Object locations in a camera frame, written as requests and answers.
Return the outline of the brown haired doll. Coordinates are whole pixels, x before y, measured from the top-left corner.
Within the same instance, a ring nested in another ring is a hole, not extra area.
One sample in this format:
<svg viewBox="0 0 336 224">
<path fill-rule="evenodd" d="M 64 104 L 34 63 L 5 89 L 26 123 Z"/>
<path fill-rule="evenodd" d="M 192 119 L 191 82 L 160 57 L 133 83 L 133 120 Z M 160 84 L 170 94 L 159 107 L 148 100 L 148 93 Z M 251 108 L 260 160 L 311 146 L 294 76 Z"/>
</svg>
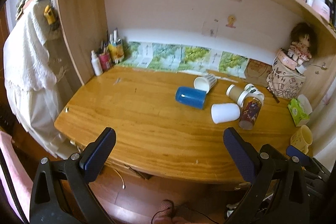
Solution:
<svg viewBox="0 0 336 224">
<path fill-rule="evenodd" d="M 291 45 L 287 51 L 288 57 L 301 66 L 317 54 L 317 35 L 305 22 L 298 23 L 290 33 Z"/>
</svg>

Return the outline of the yellow pen holder can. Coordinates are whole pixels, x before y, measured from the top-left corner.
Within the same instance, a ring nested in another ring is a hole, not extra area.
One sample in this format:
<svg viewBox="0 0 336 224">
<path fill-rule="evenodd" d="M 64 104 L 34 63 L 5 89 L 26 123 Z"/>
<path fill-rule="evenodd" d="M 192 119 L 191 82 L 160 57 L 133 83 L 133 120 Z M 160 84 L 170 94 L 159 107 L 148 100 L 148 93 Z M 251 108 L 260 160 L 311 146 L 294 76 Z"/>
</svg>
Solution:
<svg viewBox="0 0 336 224">
<path fill-rule="evenodd" d="M 119 64 L 123 61 L 123 43 L 122 38 L 118 35 L 118 29 L 115 28 L 113 33 L 109 36 L 108 49 L 110 52 L 111 59 L 114 64 Z"/>
</svg>

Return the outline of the dark printed paper cup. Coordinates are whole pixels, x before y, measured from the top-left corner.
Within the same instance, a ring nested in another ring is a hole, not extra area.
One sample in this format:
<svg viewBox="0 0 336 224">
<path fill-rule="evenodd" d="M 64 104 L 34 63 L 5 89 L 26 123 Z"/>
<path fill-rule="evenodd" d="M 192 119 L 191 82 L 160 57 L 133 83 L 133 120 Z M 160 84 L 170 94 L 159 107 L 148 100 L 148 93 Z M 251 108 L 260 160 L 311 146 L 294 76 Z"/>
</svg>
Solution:
<svg viewBox="0 0 336 224">
<path fill-rule="evenodd" d="M 262 101 L 259 98 L 255 96 L 246 97 L 241 110 L 239 126 L 244 130 L 251 130 L 255 125 L 261 107 Z"/>
</svg>

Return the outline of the white plastic cup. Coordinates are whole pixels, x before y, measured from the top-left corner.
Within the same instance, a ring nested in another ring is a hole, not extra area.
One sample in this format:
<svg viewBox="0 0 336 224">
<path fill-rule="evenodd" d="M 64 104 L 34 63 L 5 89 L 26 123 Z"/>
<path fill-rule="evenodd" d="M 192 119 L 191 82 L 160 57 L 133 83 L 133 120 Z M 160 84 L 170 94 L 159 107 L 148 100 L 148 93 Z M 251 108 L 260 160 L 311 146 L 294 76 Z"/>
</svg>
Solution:
<svg viewBox="0 0 336 224">
<path fill-rule="evenodd" d="M 213 104 L 211 118 L 215 124 L 231 122 L 239 119 L 240 108 L 235 103 Z"/>
</svg>

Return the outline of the blue plastic cup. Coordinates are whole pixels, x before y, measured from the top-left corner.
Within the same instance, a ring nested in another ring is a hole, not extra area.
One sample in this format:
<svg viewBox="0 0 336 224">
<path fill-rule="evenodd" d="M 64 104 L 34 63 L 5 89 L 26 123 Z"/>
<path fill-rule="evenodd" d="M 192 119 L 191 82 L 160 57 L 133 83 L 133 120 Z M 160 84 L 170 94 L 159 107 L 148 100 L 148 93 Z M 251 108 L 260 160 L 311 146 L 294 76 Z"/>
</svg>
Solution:
<svg viewBox="0 0 336 224">
<path fill-rule="evenodd" d="M 183 105 L 202 109 L 207 93 L 203 90 L 181 86 L 177 89 L 175 100 Z"/>
</svg>

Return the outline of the red pen holder can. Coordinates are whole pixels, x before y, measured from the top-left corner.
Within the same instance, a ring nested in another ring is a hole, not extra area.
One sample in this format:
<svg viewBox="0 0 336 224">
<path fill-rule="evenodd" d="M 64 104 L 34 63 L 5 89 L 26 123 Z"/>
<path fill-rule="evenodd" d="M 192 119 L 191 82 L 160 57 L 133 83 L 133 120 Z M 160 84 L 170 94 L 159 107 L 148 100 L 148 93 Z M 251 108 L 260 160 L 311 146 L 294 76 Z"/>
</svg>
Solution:
<svg viewBox="0 0 336 224">
<path fill-rule="evenodd" d="M 98 58 L 100 60 L 101 67 L 104 72 L 111 69 L 113 64 L 109 52 L 99 54 Z"/>
</svg>

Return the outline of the white lace cloth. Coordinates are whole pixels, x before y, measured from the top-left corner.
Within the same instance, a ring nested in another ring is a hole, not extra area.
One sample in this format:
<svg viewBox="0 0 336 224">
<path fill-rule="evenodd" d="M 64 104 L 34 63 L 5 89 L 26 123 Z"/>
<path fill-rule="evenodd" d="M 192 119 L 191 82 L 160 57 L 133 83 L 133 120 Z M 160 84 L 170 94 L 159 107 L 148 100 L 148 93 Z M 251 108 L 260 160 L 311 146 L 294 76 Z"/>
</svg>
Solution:
<svg viewBox="0 0 336 224">
<path fill-rule="evenodd" d="M 42 9 L 39 4 L 28 8 L 5 41 L 5 89 L 11 111 L 25 131 L 52 156 L 65 159 L 67 141 L 54 126 L 62 109 L 57 83 L 65 70 L 56 74 L 49 66 L 45 43 L 56 34 Z"/>
</svg>

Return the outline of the wooden bookshelf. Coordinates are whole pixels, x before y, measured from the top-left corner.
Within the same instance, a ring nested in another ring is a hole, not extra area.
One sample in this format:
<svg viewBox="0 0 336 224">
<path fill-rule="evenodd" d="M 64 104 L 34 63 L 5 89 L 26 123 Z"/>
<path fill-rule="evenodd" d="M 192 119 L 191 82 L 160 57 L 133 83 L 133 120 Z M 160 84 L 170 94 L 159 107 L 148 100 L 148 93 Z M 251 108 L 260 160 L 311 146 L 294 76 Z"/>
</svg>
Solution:
<svg viewBox="0 0 336 224">
<path fill-rule="evenodd" d="M 131 41 L 209 47 L 270 64 L 298 22 L 309 23 L 318 39 L 301 89 L 313 107 L 335 79 L 335 32 L 305 0 L 56 1 L 81 84 L 94 75 L 91 51 L 114 29 Z"/>
</svg>

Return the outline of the white panda mug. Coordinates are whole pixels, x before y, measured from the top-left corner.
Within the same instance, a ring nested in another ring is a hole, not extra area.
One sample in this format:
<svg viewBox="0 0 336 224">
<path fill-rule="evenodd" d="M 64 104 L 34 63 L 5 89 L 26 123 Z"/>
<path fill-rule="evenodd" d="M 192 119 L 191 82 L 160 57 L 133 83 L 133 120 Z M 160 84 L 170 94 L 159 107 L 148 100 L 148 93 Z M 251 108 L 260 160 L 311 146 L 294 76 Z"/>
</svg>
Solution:
<svg viewBox="0 0 336 224">
<path fill-rule="evenodd" d="M 262 92 L 260 92 L 258 90 L 258 88 L 256 88 L 254 86 L 254 84 L 247 84 L 244 87 L 244 90 L 242 91 L 242 93 L 240 94 L 240 96 L 238 97 L 237 104 L 238 104 L 238 106 L 240 108 L 242 108 L 244 100 L 247 97 L 257 98 L 261 102 L 262 105 L 264 104 L 264 98 L 265 98 L 265 96 L 264 96 L 264 94 Z"/>
</svg>

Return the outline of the white spray bottle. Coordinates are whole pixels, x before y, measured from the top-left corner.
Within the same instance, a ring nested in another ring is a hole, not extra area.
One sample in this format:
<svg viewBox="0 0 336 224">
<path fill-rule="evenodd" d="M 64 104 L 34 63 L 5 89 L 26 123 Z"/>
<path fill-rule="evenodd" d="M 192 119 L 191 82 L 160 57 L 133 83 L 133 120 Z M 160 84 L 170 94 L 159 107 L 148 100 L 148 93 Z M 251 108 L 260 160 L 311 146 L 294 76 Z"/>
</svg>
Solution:
<svg viewBox="0 0 336 224">
<path fill-rule="evenodd" d="M 94 50 L 91 51 L 91 64 L 96 76 L 100 76 L 103 74 L 103 69 L 101 67 L 99 57 Z"/>
</svg>

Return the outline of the brown paper card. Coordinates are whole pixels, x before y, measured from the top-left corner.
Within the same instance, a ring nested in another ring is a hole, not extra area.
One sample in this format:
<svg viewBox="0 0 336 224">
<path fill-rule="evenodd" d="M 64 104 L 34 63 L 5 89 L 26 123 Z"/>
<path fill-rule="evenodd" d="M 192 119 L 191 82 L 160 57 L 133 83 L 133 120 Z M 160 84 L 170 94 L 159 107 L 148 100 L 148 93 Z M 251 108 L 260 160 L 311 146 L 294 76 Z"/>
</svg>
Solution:
<svg viewBox="0 0 336 224">
<path fill-rule="evenodd" d="M 271 73 L 272 67 L 269 64 L 249 59 L 244 71 L 245 81 L 255 85 L 267 87 L 266 78 Z"/>
</svg>

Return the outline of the green tissue pack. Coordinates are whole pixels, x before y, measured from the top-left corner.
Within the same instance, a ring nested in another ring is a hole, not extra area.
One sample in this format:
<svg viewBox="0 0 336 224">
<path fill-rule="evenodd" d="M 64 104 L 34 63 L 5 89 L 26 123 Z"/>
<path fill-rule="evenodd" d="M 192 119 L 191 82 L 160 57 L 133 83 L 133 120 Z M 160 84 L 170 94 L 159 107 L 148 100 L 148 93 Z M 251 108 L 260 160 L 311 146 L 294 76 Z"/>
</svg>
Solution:
<svg viewBox="0 0 336 224">
<path fill-rule="evenodd" d="M 310 114 L 313 112 L 309 100 L 303 94 L 291 99 L 288 109 L 296 127 L 306 125 L 310 121 Z"/>
</svg>

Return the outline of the pink cloth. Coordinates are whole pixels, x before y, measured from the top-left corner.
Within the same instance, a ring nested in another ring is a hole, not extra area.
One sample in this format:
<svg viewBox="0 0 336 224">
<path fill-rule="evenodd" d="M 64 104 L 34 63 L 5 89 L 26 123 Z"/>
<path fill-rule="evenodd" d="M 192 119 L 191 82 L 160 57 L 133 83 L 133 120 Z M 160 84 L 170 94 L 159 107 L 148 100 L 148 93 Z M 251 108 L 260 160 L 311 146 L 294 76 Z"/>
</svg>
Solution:
<svg viewBox="0 0 336 224">
<path fill-rule="evenodd" d="M 33 181 L 30 179 L 23 165 L 19 161 L 11 143 L 11 136 L 1 131 L 1 152 L 9 170 L 11 181 L 22 207 L 22 210 L 30 220 L 30 199 L 33 188 Z"/>
</svg>

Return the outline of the checkered paper cup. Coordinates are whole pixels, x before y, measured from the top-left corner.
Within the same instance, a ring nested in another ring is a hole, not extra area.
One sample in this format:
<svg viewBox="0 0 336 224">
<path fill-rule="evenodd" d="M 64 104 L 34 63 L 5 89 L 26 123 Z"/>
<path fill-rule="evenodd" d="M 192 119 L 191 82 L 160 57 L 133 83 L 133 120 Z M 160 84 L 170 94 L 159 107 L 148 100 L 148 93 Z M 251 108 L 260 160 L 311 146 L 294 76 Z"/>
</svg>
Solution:
<svg viewBox="0 0 336 224">
<path fill-rule="evenodd" d="M 202 90 L 207 94 L 217 83 L 217 78 L 213 74 L 206 74 L 204 76 L 199 76 L 194 79 L 194 88 Z"/>
</svg>

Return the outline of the brown paper cup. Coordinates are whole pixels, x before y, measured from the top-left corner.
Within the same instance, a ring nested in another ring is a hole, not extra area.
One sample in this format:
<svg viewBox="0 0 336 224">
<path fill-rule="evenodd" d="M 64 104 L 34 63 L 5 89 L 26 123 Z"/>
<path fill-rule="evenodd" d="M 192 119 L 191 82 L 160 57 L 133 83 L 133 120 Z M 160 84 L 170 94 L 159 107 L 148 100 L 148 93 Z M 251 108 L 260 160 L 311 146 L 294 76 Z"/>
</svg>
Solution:
<svg viewBox="0 0 336 224">
<path fill-rule="evenodd" d="M 228 87 L 226 95 L 233 101 L 237 102 L 243 92 L 244 90 L 242 88 L 232 84 Z"/>
</svg>

